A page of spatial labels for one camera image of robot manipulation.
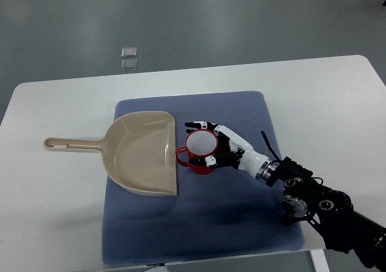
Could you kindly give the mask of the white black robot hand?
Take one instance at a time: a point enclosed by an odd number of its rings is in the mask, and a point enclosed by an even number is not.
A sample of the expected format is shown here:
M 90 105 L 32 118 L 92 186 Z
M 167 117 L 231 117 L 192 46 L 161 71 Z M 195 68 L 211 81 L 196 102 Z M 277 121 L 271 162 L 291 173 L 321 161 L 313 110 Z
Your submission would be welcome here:
M 189 134 L 199 129 L 209 130 L 218 139 L 217 151 L 207 156 L 200 156 L 198 159 L 190 159 L 189 163 L 193 165 L 212 169 L 231 166 L 260 179 L 273 164 L 273 160 L 268 156 L 255 151 L 252 144 L 224 125 L 208 121 L 193 121 L 186 122 L 185 127 Z

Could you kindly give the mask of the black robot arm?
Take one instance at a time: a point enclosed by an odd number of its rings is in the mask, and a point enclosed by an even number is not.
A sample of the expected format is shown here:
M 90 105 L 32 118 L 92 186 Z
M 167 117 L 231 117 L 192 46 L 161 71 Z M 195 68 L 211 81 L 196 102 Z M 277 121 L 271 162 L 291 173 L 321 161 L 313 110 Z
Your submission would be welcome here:
M 289 157 L 266 160 L 256 176 L 269 187 L 282 182 L 284 226 L 306 221 L 326 249 L 353 250 L 363 266 L 385 271 L 385 227 L 356 212 L 346 193 L 325 186 L 323 179 Z

